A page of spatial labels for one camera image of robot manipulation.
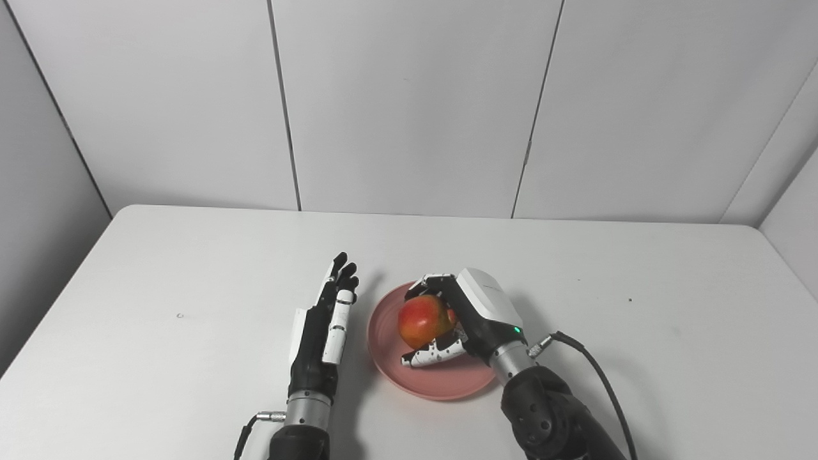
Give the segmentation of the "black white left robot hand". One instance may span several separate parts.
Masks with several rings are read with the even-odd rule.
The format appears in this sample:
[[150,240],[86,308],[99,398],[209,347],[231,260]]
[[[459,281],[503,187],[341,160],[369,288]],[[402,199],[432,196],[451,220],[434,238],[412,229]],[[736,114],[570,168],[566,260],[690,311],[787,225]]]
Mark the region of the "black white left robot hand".
[[335,402],[339,366],[350,325],[351,306],[359,296],[357,265],[340,252],[330,263],[312,306],[296,314],[301,331],[290,350],[289,395],[321,394]]

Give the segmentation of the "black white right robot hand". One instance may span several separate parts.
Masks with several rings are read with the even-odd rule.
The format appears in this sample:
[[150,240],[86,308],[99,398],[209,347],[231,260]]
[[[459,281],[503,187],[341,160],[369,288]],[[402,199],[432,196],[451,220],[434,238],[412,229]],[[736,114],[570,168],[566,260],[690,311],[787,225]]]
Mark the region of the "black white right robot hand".
[[420,369],[458,358],[465,353],[488,364],[498,349],[526,343],[520,318],[509,295],[485,271],[465,268],[458,274],[432,273],[411,285],[405,300],[433,295],[454,311],[458,324],[412,352],[401,356],[401,365]]

